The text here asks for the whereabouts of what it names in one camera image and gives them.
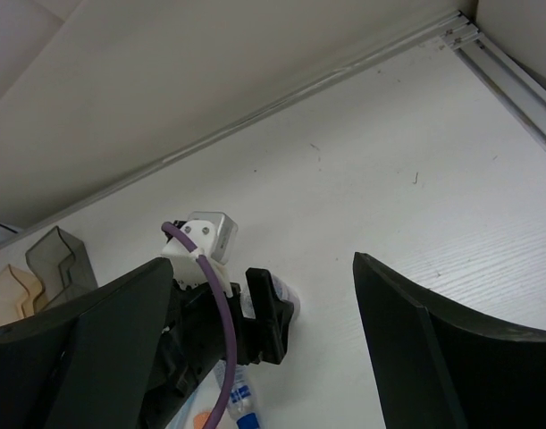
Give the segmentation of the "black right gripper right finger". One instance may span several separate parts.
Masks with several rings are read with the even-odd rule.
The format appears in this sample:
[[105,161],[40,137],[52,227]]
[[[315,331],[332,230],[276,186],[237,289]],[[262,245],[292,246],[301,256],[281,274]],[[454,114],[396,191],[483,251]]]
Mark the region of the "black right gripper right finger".
[[546,428],[546,331],[480,313],[357,253],[354,284],[388,428]]

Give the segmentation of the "clear bottle blue nozzle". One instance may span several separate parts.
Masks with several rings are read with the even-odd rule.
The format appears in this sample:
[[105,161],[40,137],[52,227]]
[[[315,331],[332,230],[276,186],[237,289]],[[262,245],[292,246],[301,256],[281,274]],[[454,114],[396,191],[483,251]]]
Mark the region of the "clear bottle blue nozzle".
[[239,429],[259,429],[256,396],[248,382],[244,366],[236,366],[233,385],[228,399],[227,410],[231,420]]

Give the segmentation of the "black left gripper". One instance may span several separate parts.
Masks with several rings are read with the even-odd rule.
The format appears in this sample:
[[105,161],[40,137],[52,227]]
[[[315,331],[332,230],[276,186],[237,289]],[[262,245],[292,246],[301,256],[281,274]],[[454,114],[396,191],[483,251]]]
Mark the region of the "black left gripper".
[[[215,404],[219,413],[227,409],[236,366],[262,362],[279,365],[288,351],[290,318],[283,314],[271,275],[260,268],[246,271],[253,316],[243,314],[238,284],[233,284],[233,296],[226,300],[237,354],[221,375],[222,390]],[[140,410],[141,427],[166,427],[215,365],[225,358],[225,330],[209,284],[203,283],[193,290],[173,285],[165,327]]]

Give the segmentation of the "clear jar of pins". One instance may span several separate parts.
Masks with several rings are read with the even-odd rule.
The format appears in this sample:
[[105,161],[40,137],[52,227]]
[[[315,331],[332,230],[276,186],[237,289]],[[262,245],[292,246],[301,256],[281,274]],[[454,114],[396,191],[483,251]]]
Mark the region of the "clear jar of pins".
[[271,275],[276,296],[282,303],[282,311],[294,323],[300,314],[300,300],[296,292],[275,274]]

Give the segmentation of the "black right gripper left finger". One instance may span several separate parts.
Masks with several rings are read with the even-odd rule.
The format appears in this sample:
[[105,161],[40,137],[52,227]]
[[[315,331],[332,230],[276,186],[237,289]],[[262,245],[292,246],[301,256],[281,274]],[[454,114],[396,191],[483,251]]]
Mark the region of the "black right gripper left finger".
[[156,258],[106,286],[0,327],[0,428],[164,428],[155,355],[172,288]]

